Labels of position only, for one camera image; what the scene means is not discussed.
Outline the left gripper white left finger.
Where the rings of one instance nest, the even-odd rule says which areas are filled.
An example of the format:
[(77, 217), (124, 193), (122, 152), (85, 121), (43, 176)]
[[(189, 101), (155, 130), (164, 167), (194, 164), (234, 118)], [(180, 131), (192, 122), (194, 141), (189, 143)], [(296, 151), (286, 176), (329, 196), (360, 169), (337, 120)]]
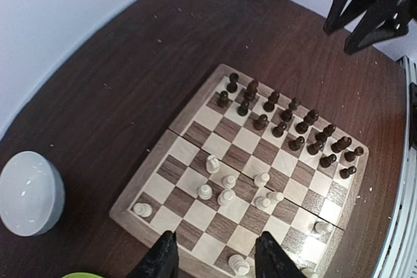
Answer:
[(179, 252), (175, 232), (165, 231), (126, 276), (127, 278), (177, 278)]

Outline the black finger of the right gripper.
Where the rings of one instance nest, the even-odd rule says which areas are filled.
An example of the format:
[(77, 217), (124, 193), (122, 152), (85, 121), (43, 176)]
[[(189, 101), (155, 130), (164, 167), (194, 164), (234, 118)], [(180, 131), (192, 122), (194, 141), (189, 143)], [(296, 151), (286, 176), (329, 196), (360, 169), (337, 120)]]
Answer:
[[(360, 15), (362, 18), (345, 41), (344, 52), (356, 53), (373, 44), (408, 34), (409, 5), (410, 0), (376, 0)], [(333, 0), (324, 23), (326, 34), (331, 35), (357, 18), (343, 18), (338, 13), (338, 0)]]

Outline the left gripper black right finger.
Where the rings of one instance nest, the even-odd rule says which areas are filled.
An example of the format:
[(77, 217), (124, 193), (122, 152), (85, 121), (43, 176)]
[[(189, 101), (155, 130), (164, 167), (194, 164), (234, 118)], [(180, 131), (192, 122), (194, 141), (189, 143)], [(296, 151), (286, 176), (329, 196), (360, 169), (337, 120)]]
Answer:
[(305, 278), (279, 243), (263, 231), (255, 242), (256, 278)]

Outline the wooden chess board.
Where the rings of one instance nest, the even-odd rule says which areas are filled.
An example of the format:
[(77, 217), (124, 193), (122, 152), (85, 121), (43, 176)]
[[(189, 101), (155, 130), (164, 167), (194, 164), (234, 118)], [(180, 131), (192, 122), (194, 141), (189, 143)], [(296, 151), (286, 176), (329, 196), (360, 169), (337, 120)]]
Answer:
[[(265, 112), (272, 89), (257, 88), (247, 115), (237, 110), (251, 78), (221, 64), (172, 122), (136, 171), (110, 216), (147, 246), (160, 235), (177, 235), (180, 268), (195, 277), (233, 277), (228, 261), (240, 255), (255, 262), (255, 241), (269, 231), (296, 266), (319, 277), (343, 237), (365, 173), (368, 147), (353, 139), (328, 167), (321, 160), (345, 137), (335, 130), (316, 154), (308, 149), (329, 125), (319, 118), (303, 135), (296, 151), (289, 143), (298, 137), (296, 125), (308, 114), (301, 106), (280, 137), (272, 130), (281, 122), (289, 98), (280, 96), (266, 114), (262, 130), (253, 123)], [(206, 171), (207, 157), (220, 161), (216, 174)], [(148, 203), (152, 215), (133, 212)], [(333, 225), (318, 234), (314, 225)]]

